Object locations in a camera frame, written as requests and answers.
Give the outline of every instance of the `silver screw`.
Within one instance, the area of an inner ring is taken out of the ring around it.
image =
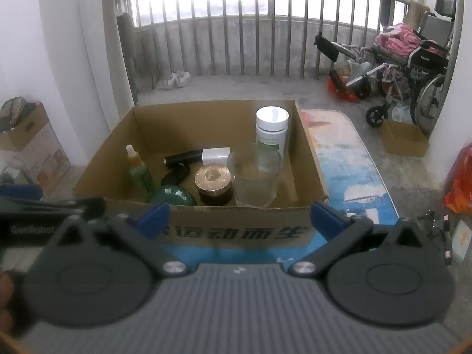
[[[187,266],[180,261],[169,261],[162,265],[162,268],[166,273],[169,274],[178,274],[183,273]]]
[[[294,270],[298,274],[311,274],[316,270],[314,263],[301,261],[294,264]]]

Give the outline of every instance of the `dropper bottle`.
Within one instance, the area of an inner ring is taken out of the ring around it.
[[[141,160],[132,145],[126,146],[128,152],[129,173],[138,188],[144,188],[148,193],[155,189],[153,177],[147,165]]]

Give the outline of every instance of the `pink blanket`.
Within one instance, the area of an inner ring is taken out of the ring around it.
[[[385,32],[381,32],[376,38],[375,43],[381,47],[387,48],[395,55],[408,57],[412,51],[419,47],[420,39],[413,33],[413,29],[405,24],[389,26]],[[442,55],[440,50],[430,48],[431,53]]]

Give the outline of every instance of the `rose gold lid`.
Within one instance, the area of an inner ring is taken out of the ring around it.
[[[203,166],[195,173],[195,185],[201,194],[217,197],[231,187],[230,170],[220,164]]]

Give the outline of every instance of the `transparent cup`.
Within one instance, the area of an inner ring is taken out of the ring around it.
[[[227,165],[237,206],[263,208],[277,196],[282,157],[273,147],[260,143],[231,147]]]

